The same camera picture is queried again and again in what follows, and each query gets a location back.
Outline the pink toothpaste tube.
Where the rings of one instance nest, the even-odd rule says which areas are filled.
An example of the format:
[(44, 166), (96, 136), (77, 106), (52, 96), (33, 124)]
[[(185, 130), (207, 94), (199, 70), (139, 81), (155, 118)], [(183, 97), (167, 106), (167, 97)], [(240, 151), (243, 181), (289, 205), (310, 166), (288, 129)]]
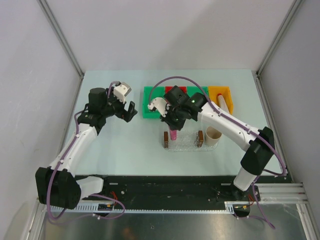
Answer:
[(172, 141), (175, 141), (177, 139), (177, 130), (169, 130), (170, 139)]

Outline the clear glass tray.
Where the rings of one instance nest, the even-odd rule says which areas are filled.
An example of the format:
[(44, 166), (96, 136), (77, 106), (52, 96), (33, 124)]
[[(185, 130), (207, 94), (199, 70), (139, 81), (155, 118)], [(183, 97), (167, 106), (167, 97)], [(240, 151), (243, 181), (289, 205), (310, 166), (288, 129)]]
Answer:
[(217, 148), (218, 143), (212, 146), (207, 145), (202, 130), (182, 130), (177, 132), (176, 140), (171, 139), (169, 131), (164, 131), (162, 146), (169, 152), (210, 152)]

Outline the beige cup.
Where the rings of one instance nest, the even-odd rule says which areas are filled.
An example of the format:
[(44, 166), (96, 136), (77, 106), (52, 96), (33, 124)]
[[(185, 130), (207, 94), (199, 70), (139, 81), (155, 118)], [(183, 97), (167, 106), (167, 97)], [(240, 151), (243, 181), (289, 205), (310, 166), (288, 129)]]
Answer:
[(204, 137), (204, 142), (207, 146), (213, 147), (216, 145), (220, 138), (222, 137), (222, 133), (213, 128), (212, 126), (209, 126), (205, 130), (205, 137)]

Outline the white toothpaste tube red cap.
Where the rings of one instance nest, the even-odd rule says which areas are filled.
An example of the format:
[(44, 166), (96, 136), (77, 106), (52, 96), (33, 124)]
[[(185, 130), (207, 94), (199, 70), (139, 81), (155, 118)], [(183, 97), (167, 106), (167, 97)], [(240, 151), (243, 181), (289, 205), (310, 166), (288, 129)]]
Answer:
[(225, 98), (223, 97), (223, 95), (221, 93), (219, 93), (217, 95), (217, 101), (218, 101), (218, 105), (219, 105), (220, 109), (225, 111), (226, 113), (230, 114), (228, 105), (225, 101)]

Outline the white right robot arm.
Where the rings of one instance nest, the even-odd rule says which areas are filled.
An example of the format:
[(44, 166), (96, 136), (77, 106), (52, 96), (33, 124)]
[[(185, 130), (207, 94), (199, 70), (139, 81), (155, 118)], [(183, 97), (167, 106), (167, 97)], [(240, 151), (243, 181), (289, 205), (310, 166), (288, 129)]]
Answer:
[(150, 106), (160, 112), (160, 119), (171, 130), (180, 131), (186, 120), (205, 123), (245, 152), (240, 161), (241, 168), (230, 188), (231, 196), (237, 201), (248, 196), (248, 188), (275, 154), (274, 134), (270, 128), (258, 129), (245, 124), (222, 110), (203, 93), (196, 92), (188, 96), (174, 86), (164, 97), (155, 98)]

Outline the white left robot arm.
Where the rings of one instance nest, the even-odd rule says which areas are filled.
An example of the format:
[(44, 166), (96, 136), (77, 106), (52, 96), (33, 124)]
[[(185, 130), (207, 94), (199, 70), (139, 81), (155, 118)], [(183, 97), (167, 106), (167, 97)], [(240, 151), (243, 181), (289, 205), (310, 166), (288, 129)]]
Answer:
[(115, 116), (128, 123), (138, 113), (133, 101), (125, 109), (130, 91), (131, 87), (124, 82), (89, 91), (88, 103), (74, 115), (75, 131), (68, 144), (48, 167), (40, 167), (35, 173), (41, 204), (72, 210), (81, 199), (92, 194), (100, 200), (110, 196), (111, 188), (102, 178), (88, 176), (77, 180), (75, 175), (83, 154), (99, 135), (107, 118)]

